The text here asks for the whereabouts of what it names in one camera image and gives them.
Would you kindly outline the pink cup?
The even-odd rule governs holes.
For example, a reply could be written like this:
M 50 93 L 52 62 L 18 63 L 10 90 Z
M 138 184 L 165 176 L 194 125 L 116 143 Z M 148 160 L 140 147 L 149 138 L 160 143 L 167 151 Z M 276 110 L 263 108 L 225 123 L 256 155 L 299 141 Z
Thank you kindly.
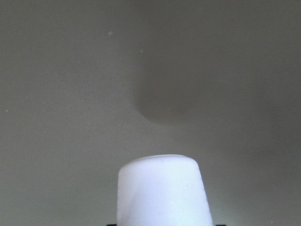
M 118 226 L 212 226 L 197 162 L 176 154 L 139 158 L 118 174 Z

